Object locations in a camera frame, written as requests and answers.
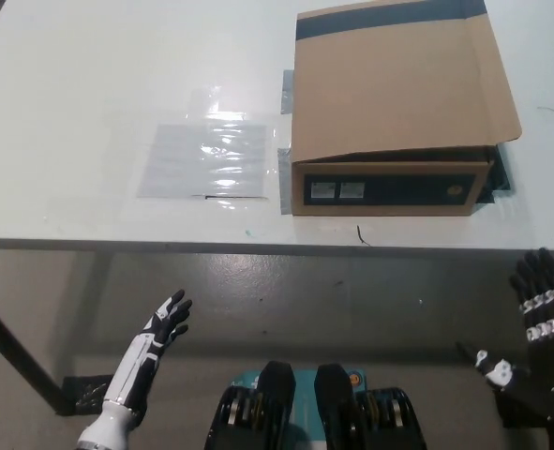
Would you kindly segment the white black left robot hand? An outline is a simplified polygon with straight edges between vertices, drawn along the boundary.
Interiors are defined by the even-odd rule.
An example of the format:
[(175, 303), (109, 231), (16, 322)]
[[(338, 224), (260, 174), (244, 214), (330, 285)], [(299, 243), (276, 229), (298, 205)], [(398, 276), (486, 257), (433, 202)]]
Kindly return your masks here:
[(104, 401), (134, 413), (144, 410), (160, 360), (174, 340), (185, 334), (192, 306), (179, 290), (161, 304), (130, 342), (106, 391)]

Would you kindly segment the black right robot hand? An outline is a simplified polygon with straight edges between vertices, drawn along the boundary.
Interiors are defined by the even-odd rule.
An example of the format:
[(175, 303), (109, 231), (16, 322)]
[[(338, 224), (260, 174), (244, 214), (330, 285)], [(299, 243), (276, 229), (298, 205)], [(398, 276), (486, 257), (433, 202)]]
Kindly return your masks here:
[(541, 247), (524, 254), (509, 278), (527, 343), (526, 367), (492, 351), (459, 342), (457, 348), (505, 407), (554, 424), (554, 257)]

